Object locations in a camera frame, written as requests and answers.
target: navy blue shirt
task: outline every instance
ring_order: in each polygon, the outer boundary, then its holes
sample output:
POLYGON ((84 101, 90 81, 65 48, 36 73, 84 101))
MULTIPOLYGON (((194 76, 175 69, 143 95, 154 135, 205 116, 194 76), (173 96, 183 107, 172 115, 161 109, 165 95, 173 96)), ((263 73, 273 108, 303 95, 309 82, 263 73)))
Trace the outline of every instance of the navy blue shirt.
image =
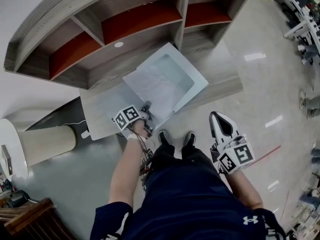
POLYGON ((90 239, 265 240, 268 235, 284 239, 272 212, 244 206, 213 170, 182 160, 150 173, 135 213, 124 202, 97 208, 90 239))

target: red line on floor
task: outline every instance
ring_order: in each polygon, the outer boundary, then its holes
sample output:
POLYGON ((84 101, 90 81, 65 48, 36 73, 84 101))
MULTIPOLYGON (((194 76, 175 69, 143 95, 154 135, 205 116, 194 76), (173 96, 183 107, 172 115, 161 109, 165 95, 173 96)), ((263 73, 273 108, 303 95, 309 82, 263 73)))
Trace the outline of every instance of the red line on floor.
POLYGON ((260 157, 258 160, 254 161, 252 164, 250 164, 248 167, 254 165, 255 163, 259 162, 260 160, 264 159, 265 157, 269 156, 271 153, 275 152, 276 150, 280 149, 280 146, 277 146, 275 149, 271 150, 269 153, 266 153, 263 157, 260 157))

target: cabinet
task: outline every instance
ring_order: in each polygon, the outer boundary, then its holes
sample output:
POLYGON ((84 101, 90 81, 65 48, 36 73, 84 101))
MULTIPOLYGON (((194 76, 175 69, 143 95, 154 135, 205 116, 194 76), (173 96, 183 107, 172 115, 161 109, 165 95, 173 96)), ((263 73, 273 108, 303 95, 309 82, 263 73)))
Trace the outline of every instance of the cabinet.
POLYGON ((44 0, 12 37, 4 67, 91 89, 110 81, 119 61, 150 47, 215 47, 245 1, 44 0))

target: cylindrical table base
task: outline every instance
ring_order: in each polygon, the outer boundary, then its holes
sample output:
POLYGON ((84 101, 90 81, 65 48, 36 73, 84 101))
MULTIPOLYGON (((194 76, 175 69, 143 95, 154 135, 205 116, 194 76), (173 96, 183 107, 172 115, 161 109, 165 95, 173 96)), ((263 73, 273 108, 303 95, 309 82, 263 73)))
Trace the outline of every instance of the cylindrical table base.
POLYGON ((71 151, 77 144, 74 130, 67 126, 19 132, 27 166, 71 151))

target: red shelf surface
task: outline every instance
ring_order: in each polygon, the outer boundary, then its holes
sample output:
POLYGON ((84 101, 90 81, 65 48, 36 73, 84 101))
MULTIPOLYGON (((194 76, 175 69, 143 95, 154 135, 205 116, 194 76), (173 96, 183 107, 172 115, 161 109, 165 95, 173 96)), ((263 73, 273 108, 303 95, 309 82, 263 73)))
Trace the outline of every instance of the red shelf surface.
POLYGON ((213 2, 188 5, 185 27, 231 22, 231 18, 213 2))
POLYGON ((147 3, 104 20, 104 43, 110 44, 121 38, 158 25, 182 20, 171 0, 147 3))
POLYGON ((82 32, 74 39, 61 46, 49 58, 50 79, 59 75, 66 68, 76 63, 83 57, 101 48, 90 35, 82 32))

